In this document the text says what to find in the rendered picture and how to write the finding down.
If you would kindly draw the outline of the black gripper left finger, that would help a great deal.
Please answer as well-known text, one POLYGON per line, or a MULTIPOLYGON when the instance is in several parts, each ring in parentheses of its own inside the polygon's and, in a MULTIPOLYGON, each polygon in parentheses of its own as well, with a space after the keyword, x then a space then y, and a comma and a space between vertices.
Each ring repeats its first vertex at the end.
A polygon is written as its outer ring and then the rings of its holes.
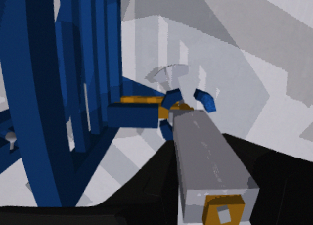
POLYGON ((167 140, 116 193, 91 206, 0 206, 0 225, 177 225, 175 140, 167 140))

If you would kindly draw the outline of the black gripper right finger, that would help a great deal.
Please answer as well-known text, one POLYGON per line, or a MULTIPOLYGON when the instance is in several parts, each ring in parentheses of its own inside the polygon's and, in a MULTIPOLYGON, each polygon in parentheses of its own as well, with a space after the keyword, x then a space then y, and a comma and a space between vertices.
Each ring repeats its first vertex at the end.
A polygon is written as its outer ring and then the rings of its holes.
POLYGON ((261 187, 250 225, 313 225, 312 161, 222 135, 261 187))

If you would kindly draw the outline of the blue rack door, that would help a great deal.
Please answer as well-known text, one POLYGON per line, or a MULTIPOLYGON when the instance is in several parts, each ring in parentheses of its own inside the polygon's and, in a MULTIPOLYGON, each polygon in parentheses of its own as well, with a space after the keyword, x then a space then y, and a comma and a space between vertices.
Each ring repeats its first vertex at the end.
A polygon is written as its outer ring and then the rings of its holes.
POLYGON ((184 222, 249 221, 261 187, 206 114, 216 111, 214 97, 196 88, 206 112, 185 103, 177 77, 189 66, 154 76, 171 80, 167 93, 125 79, 121 0, 60 0, 56 21, 54 7, 54 0, 0 0, 9 105, 0 112, 0 174, 20 158, 38 208, 77 206, 118 128, 157 128, 163 119, 163 139, 175 140, 184 222))

